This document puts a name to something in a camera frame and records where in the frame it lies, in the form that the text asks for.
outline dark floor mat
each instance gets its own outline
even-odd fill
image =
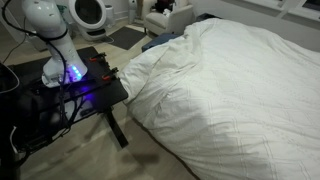
[[[111,45],[129,50],[133,45],[144,38],[144,36],[145,34],[143,32],[128,27],[123,27],[111,34],[109,37],[114,39],[114,42]]]

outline white duvet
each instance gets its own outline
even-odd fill
[[[320,179],[319,53],[211,19],[120,78],[132,115],[199,178]]]

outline blue cushion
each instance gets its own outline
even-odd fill
[[[179,37],[179,35],[176,34],[169,34],[169,33],[164,33],[159,35],[158,37],[154,38],[152,41],[150,41],[149,43],[147,43],[146,45],[142,46],[142,52],[145,52],[146,50],[154,47],[154,46],[158,46],[160,44],[164,44],[166,42],[168,42],[170,39],[175,39]]]

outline robotic arm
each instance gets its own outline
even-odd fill
[[[22,9],[36,32],[43,38],[54,39],[47,44],[52,57],[43,67],[42,81],[47,87],[59,86],[66,75],[64,84],[80,81],[87,73],[87,67],[81,61],[72,40],[67,33],[54,0],[22,0]]]

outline round white device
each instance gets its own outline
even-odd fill
[[[69,0],[69,10],[84,39],[96,41],[106,36],[107,13],[102,0]]]

